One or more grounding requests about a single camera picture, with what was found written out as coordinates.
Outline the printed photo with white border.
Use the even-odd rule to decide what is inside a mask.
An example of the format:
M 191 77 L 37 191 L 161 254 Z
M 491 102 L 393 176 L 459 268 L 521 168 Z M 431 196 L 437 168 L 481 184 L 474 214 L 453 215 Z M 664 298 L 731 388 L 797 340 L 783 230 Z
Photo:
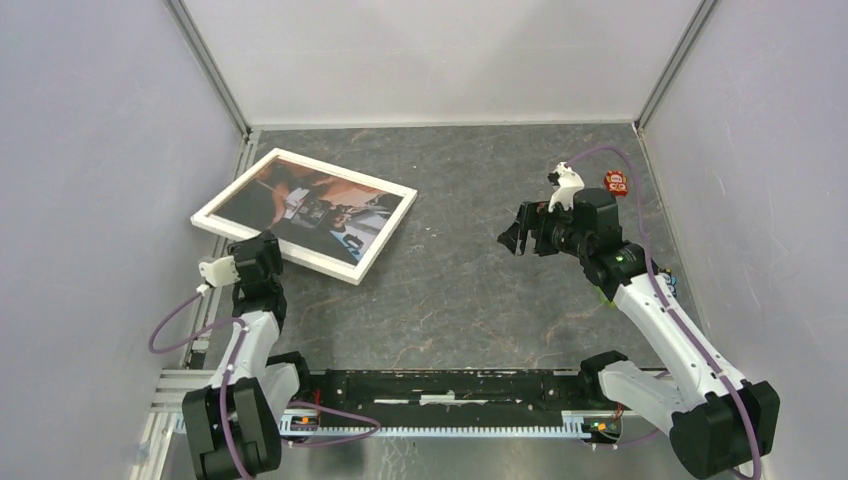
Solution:
M 402 200 L 401 195 L 277 158 L 213 214 L 357 265 Z

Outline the light wooden picture frame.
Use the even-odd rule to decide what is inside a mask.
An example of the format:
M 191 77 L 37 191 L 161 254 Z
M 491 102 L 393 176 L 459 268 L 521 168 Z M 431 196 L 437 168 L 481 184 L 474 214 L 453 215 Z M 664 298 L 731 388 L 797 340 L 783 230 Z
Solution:
M 190 221 L 233 242 L 269 231 L 284 259 L 358 285 L 417 195 L 411 187 L 274 148 Z

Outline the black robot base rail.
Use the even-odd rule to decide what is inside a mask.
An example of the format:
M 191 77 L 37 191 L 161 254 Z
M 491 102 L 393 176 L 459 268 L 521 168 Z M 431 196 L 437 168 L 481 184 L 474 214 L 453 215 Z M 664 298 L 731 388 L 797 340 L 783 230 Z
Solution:
M 326 370 L 310 380 L 304 406 L 280 415 L 284 438 L 576 439 L 620 448 L 661 434 L 583 392 L 572 370 Z

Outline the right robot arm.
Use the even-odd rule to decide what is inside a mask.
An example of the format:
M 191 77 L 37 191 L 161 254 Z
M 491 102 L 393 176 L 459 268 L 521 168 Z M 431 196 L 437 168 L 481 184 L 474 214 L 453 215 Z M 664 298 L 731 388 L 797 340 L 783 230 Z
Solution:
M 669 438 L 695 478 L 743 464 L 759 478 L 773 447 L 778 393 L 767 381 L 748 380 L 698 330 L 646 250 L 624 238 L 615 196 L 587 188 L 570 207 L 522 203 L 498 241 L 522 255 L 528 240 L 538 256 L 577 258 L 587 280 L 633 322 L 670 374 L 662 380 L 617 351 L 597 354 L 580 366 L 580 400 L 591 408 L 613 401 L 632 409 Z

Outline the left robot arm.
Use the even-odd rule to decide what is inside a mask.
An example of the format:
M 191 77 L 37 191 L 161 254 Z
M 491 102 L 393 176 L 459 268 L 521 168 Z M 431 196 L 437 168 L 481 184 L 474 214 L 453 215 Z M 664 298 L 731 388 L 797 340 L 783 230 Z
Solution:
M 233 243 L 224 257 L 199 265 L 199 293 L 232 286 L 233 311 L 222 321 L 232 327 L 223 360 L 207 384 L 182 401 L 198 479 L 252 479 L 277 469 L 283 412 L 313 397 L 314 381 L 303 357 L 271 355 L 287 313 L 283 269 L 278 240 L 269 231 Z

